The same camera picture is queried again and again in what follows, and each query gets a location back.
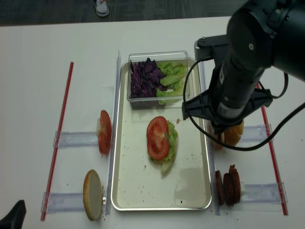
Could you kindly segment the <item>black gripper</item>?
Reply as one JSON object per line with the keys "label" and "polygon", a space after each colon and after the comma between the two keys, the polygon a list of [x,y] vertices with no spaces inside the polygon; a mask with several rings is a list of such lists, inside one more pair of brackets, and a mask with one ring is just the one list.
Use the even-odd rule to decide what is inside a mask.
{"label": "black gripper", "polygon": [[243,119],[262,106],[269,106],[273,99],[267,92],[254,89],[250,97],[241,99],[230,97],[215,90],[207,90],[196,97],[183,102],[183,119],[197,117],[209,120],[215,134],[220,134],[230,127],[241,124]]}

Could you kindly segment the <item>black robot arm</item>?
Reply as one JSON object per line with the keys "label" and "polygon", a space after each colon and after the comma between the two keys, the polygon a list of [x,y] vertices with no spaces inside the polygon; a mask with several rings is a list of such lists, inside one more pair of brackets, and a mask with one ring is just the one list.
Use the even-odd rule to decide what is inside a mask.
{"label": "black robot arm", "polygon": [[256,88],[267,68],[305,78],[305,3],[250,0],[237,10],[226,35],[197,41],[198,60],[214,60],[209,88],[182,105],[183,118],[212,121],[215,131],[241,123],[272,98]]}

